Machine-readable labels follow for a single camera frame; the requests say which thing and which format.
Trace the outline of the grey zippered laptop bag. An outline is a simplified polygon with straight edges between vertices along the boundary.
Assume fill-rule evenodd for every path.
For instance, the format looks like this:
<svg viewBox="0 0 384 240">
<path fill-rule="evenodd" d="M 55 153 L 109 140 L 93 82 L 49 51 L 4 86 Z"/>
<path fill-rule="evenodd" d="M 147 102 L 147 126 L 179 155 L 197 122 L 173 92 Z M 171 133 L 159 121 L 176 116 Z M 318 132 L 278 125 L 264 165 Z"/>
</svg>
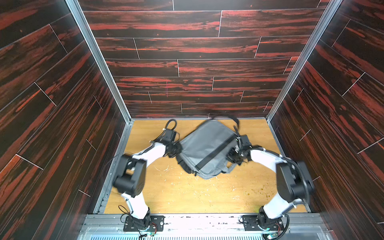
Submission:
<svg viewBox="0 0 384 240">
<path fill-rule="evenodd" d="M 237 146 L 240 121 L 231 115 L 226 117 L 236 123 L 233 130 L 213 117 L 180 141 L 182 151 L 176 159 L 185 172 L 209 180 L 229 174 L 237 166 L 230 162 L 228 154 Z"/>
</svg>

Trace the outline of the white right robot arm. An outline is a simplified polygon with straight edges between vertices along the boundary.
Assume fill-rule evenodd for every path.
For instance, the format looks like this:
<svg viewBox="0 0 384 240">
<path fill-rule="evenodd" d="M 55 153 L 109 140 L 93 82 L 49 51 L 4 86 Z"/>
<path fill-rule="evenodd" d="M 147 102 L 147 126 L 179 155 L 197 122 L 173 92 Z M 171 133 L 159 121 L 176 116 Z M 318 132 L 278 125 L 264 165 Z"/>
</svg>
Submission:
<svg viewBox="0 0 384 240">
<path fill-rule="evenodd" d="M 240 165 L 245 160 L 259 163 L 276 174 L 277 193 L 259 209 L 258 219 L 267 223 L 283 217 L 297 205 L 310 202 L 315 190 L 306 164 L 296 162 L 262 147 L 233 148 L 227 155 L 229 162 Z"/>
</svg>

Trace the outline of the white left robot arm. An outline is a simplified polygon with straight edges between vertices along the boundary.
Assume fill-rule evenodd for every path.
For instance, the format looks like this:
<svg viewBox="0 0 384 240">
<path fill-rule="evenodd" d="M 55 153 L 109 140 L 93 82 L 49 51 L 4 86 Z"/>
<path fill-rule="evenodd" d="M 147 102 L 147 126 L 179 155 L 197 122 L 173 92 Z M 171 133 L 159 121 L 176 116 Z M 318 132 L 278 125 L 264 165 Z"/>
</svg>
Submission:
<svg viewBox="0 0 384 240">
<path fill-rule="evenodd" d="M 143 189 L 146 181 L 147 167 L 157 159 L 165 156 L 175 157 L 182 151 L 182 145 L 179 142 L 163 144 L 152 142 L 152 144 L 143 151 L 120 157 L 117 171 L 113 180 L 113 187 L 118 190 L 125 199 L 130 215 L 143 220 L 150 215 L 150 209 L 145 203 Z"/>
</svg>

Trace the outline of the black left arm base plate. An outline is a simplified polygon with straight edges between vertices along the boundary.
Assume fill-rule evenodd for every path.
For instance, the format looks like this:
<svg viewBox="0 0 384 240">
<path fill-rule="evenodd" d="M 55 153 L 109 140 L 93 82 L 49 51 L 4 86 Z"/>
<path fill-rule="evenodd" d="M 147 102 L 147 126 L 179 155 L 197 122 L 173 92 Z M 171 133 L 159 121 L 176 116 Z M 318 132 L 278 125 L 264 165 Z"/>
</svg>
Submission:
<svg viewBox="0 0 384 240">
<path fill-rule="evenodd" d="M 164 230 L 165 216 L 149 215 L 144 219 L 137 219 L 130 216 L 126 217 L 124 232 L 162 232 Z"/>
</svg>

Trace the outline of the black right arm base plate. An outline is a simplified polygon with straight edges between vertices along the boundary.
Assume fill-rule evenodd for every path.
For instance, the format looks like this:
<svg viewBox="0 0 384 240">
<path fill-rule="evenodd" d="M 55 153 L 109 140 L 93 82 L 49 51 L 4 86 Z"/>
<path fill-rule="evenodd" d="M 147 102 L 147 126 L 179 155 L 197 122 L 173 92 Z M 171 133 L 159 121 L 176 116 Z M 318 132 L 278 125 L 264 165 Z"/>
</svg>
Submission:
<svg viewBox="0 0 384 240">
<path fill-rule="evenodd" d="M 283 231 L 285 226 L 281 218 L 269 219 L 264 215 L 243 215 L 240 217 L 239 222 L 243 224 L 245 231 Z"/>
</svg>

